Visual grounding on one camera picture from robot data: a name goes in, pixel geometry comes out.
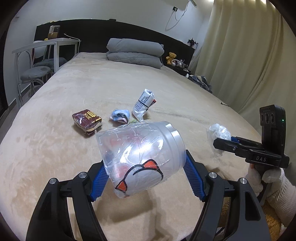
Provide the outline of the right hand white glove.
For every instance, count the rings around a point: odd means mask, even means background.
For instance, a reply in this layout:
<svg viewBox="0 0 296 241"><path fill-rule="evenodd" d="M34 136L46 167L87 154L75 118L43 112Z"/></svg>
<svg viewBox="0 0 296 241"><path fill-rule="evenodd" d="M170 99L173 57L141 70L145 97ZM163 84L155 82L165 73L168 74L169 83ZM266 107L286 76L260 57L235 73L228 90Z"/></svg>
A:
<svg viewBox="0 0 296 241"><path fill-rule="evenodd" d="M262 182L271 184L266 199L275 210L282 224L287 227L295 216L295 186L282 168L269 169L260 175L254 164L250 164L246 175L256 196L263 190Z"/></svg>

